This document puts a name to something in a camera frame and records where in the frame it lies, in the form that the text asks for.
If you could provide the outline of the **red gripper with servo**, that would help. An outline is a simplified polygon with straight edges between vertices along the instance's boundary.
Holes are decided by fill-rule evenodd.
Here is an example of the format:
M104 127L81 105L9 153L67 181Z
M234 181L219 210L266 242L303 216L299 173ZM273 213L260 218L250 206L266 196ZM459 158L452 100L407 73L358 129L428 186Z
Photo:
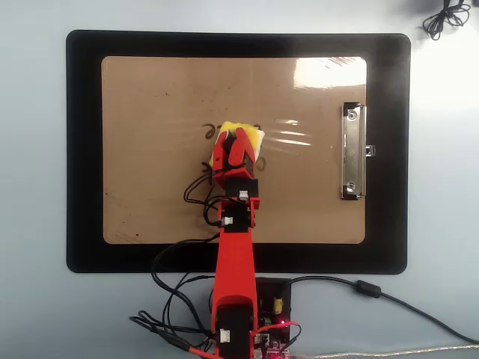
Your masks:
M225 188L228 180L255 178L255 153L247 145L244 128L236 129L235 140L231 131L219 134L213 148L213 181L220 187Z

